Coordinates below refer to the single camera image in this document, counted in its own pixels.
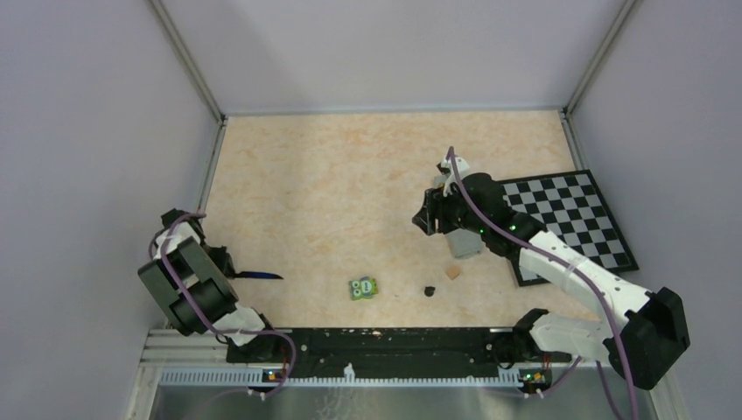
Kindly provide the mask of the blue pen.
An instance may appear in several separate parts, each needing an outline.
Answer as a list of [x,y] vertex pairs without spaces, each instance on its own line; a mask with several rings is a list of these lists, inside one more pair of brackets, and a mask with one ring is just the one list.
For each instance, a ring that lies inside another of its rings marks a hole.
[[260,271],[242,271],[234,274],[234,278],[246,278],[246,279],[263,279],[263,280],[283,280],[284,278],[275,273],[260,272]]

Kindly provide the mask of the grey-green cloth napkin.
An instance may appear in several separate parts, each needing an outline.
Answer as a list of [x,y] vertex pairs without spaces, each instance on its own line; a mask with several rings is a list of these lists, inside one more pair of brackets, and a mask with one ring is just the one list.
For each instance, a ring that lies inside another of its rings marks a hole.
[[444,235],[454,259],[468,259],[478,256],[484,249],[480,235],[464,229],[457,229]]

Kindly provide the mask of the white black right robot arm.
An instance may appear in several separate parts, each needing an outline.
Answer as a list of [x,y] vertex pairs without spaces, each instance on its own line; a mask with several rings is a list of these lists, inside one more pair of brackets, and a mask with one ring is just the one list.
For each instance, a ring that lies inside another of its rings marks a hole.
[[506,183],[482,172],[444,173],[432,179],[412,221],[426,235],[476,236],[531,283],[553,284],[592,312],[587,320],[529,310],[513,337],[525,361],[545,352],[573,354],[650,390],[690,348],[680,296],[617,274],[631,256],[586,173]]

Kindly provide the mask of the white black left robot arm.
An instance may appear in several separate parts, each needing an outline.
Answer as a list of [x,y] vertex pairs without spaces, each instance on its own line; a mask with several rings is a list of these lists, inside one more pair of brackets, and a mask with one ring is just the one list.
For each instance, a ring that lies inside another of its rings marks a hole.
[[137,270],[144,287],[179,333],[216,333],[227,343],[271,361],[280,338],[256,309],[240,304],[236,279],[281,280],[278,274],[239,271],[225,247],[207,244],[202,213],[173,208],[161,215],[163,228],[150,240],[150,260]]

